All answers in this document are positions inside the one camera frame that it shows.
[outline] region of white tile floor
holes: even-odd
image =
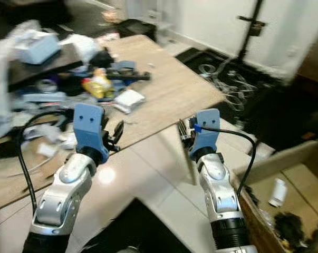
[[[186,46],[175,43],[167,50],[174,55]],[[227,129],[233,127],[223,121],[221,124]],[[242,148],[232,147],[232,141],[235,140],[220,135],[217,142],[225,164],[229,168],[248,164],[249,156]],[[204,193],[199,185],[191,183],[175,126],[112,155],[106,164],[99,166],[92,188],[81,203],[67,253],[80,252],[133,197],[155,210],[192,252],[214,252]],[[0,210],[0,253],[22,251],[31,218],[29,198]]]

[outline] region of black cable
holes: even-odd
[[[32,117],[21,129],[21,131],[19,132],[18,134],[18,137],[17,137],[17,149],[18,149],[18,158],[20,160],[20,163],[21,163],[21,166],[22,166],[22,170],[23,170],[23,173],[24,173],[24,177],[25,177],[25,180],[26,180],[26,184],[27,184],[27,187],[28,187],[28,191],[30,193],[30,197],[31,197],[31,202],[32,202],[32,212],[34,214],[34,212],[36,211],[37,209],[37,201],[36,201],[36,195],[34,193],[34,188],[33,188],[33,185],[32,185],[32,181],[31,181],[31,177],[30,177],[30,174],[28,172],[28,169],[26,167],[26,164],[25,164],[25,161],[24,161],[24,158],[23,158],[23,154],[22,154],[22,148],[21,148],[21,145],[22,145],[22,142],[23,142],[23,139],[24,139],[24,131],[25,129],[33,122],[35,121],[36,119],[42,117],[42,116],[46,116],[46,115],[51,115],[51,114],[65,114],[65,111],[50,111],[50,112],[43,112],[41,114],[38,114],[34,117]]]
[[[254,140],[252,138],[250,138],[248,135],[246,134],[243,134],[243,133],[240,133],[240,132],[235,132],[235,131],[231,131],[231,130],[224,130],[224,129],[217,129],[217,128],[208,128],[206,126],[201,126],[201,129],[203,130],[208,130],[208,131],[213,131],[213,132],[220,132],[220,133],[230,133],[230,134],[234,134],[234,135],[237,135],[237,136],[241,136],[245,139],[247,139],[248,141],[250,141],[250,143],[252,144],[253,146],[253,152],[252,152],[252,157],[250,159],[250,163],[248,165],[248,168],[242,178],[242,181],[241,183],[239,184],[239,187],[237,189],[237,196],[239,197],[241,191],[242,191],[242,188],[245,184],[245,182],[247,181],[247,178],[248,178],[248,175],[252,169],[252,166],[253,166],[253,163],[254,163],[254,160],[255,160],[255,156],[256,156],[256,143],[254,142]]]

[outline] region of tangled cable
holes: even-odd
[[[257,87],[247,83],[244,77],[238,74],[235,70],[228,71],[227,75],[236,85],[228,85],[218,78],[219,74],[224,70],[225,66],[231,60],[232,58],[228,58],[227,60],[223,61],[218,69],[210,64],[202,64],[199,65],[199,70],[201,71],[201,76],[203,78],[222,91],[226,97],[226,103],[234,111],[243,111],[244,105],[247,102],[247,98],[250,98],[254,95],[254,91],[257,89]]]

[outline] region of wooden table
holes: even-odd
[[[149,71],[152,74],[151,81],[132,84],[132,89],[146,97],[144,104],[129,115],[116,109],[109,110],[109,131],[112,132],[121,120],[131,123],[125,125],[124,134],[118,144],[123,149],[175,124],[179,119],[187,118],[224,99],[211,84],[143,35],[107,42],[102,46],[107,46],[111,54],[117,54],[118,61],[135,61],[138,71]],[[28,168],[45,159],[35,154],[41,141],[43,140],[34,141],[23,153]],[[50,176],[63,164],[66,156],[67,152],[61,151],[53,160],[32,174],[36,190],[52,182]],[[0,160],[0,171],[3,174],[20,171],[18,158]],[[23,176],[0,178],[0,208],[26,195],[28,191]]]

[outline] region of white wall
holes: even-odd
[[[166,0],[165,10],[175,32],[237,54],[248,26],[237,16],[250,16],[254,5],[255,0]],[[252,38],[246,59],[279,67],[295,48],[290,68],[296,69],[318,35],[318,0],[264,0],[258,20],[268,25]]]

